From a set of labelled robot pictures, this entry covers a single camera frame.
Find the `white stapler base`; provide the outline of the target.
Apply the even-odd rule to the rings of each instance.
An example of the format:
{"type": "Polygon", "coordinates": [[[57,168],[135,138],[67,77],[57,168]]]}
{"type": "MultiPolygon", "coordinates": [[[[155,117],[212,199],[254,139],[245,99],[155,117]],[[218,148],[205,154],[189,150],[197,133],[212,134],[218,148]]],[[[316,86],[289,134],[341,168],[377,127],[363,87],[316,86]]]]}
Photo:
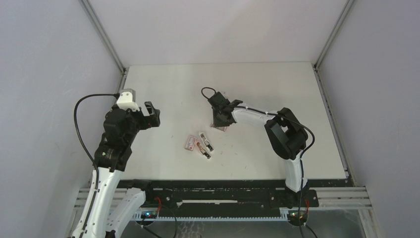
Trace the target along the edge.
{"type": "Polygon", "coordinates": [[[213,152],[214,151],[214,147],[212,146],[212,144],[210,143],[210,141],[208,140],[208,138],[206,137],[206,135],[203,132],[199,133],[199,137],[202,140],[202,143],[204,144],[205,148],[209,151],[209,152],[213,152]]]}

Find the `red white staple box sleeve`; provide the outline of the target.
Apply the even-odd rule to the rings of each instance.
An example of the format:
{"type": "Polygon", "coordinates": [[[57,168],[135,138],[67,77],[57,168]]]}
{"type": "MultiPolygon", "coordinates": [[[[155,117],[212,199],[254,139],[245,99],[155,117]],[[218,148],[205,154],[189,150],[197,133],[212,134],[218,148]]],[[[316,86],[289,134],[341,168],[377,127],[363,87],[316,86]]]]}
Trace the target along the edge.
{"type": "Polygon", "coordinates": [[[184,149],[188,151],[194,151],[196,142],[197,142],[197,138],[195,136],[189,135],[185,143],[184,149]]]}

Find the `pink stapler top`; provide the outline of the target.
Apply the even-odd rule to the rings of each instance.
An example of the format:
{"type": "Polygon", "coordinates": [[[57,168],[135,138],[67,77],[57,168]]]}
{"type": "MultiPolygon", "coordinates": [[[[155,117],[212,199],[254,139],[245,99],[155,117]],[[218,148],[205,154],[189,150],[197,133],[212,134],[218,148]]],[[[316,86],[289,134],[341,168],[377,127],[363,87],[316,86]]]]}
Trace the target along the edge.
{"type": "Polygon", "coordinates": [[[201,153],[202,156],[204,156],[206,159],[210,159],[211,158],[211,154],[210,152],[207,150],[207,148],[203,145],[203,143],[200,142],[196,142],[196,147],[198,148],[199,152],[201,153]]]}

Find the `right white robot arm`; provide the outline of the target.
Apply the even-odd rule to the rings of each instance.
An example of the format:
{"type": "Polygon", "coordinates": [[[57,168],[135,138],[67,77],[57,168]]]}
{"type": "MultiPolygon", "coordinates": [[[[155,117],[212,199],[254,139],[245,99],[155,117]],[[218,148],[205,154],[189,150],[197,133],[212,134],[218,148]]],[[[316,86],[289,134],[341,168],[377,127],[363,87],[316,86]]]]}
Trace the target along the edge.
{"type": "Polygon", "coordinates": [[[315,143],[315,134],[301,124],[289,108],[277,112],[255,109],[241,100],[229,101],[220,92],[205,96],[212,108],[213,123],[217,127],[228,127],[245,123],[263,128],[272,149],[284,160],[287,202],[300,206],[306,200],[304,188],[307,178],[302,157],[315,143]]]}

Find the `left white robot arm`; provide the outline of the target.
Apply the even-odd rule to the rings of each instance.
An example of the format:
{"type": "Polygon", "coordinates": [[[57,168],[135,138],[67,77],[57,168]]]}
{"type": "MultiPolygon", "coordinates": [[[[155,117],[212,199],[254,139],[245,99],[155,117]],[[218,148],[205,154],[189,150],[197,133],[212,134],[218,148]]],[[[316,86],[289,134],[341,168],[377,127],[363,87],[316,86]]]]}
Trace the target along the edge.
{"type": "Polygon", "coordinates": [[[119,238],[140,206],[153,204],[155,194],[148,182],[128,189],[123,200],[111,209],[115,190],[132,154],[131,145],[140,130],[158,127],[160,111],[145,102],[148,115],[140,109],[122,109],[115,105],[103,123],[104,133],[94,153],[94,171],[89,194],[74,238],[119,238]]]}

